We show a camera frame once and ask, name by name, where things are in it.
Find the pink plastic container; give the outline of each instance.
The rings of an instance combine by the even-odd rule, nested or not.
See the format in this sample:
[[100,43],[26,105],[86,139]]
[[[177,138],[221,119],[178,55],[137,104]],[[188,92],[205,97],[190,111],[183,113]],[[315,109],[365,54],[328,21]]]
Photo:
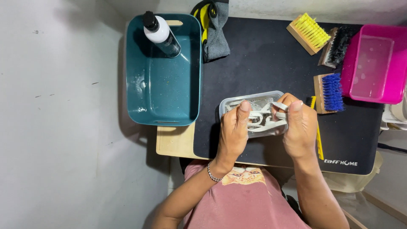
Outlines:
[[407,28],[367,24],[352,37],[341,74],[343,95],[398,104],[407,79]]

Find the white bottle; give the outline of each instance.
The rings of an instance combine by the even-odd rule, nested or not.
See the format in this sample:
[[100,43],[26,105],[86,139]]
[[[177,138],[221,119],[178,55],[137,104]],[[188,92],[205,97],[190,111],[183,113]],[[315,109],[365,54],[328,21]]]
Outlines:
[[147,11],[143,15],[143,25],[147,38],[155,43],[167,57],[174,58],[181,53],[181,46],[164,18]]

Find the cat print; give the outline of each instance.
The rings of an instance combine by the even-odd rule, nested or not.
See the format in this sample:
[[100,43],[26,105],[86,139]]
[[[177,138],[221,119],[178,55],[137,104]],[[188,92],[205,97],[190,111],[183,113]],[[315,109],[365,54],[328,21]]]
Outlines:
[[241,184],[249,185],[256,182],[266,184],[263,173],[255,165],[235,165],[233,169],[223,177],[222,185]]

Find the fingernail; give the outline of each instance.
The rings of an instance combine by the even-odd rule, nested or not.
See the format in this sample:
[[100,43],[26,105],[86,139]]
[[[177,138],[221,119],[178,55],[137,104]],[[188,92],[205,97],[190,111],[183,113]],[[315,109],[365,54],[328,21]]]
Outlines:
[[292,106],[293,111],[299,111],[301,110],[301,107],[304,103],[301,100],[293,102],[290,106]]
[[251,107],[251,105],[247,100],[243,100],[243,102],[240,103],[240,109],[242,111],[249,111],[250,107]]

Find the teal plastic basin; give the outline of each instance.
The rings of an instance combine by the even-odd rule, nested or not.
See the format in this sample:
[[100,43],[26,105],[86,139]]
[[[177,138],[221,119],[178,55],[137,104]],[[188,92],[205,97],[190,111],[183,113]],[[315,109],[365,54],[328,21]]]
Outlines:
[[156,14],[178,20],[171,30],[181,45],[175,58],[165,54],[144,34],[142,15],[127,26],[125,70],[127,111],[136,123],[187,126],[199,113],[201,96],[201,26],[189,14]]

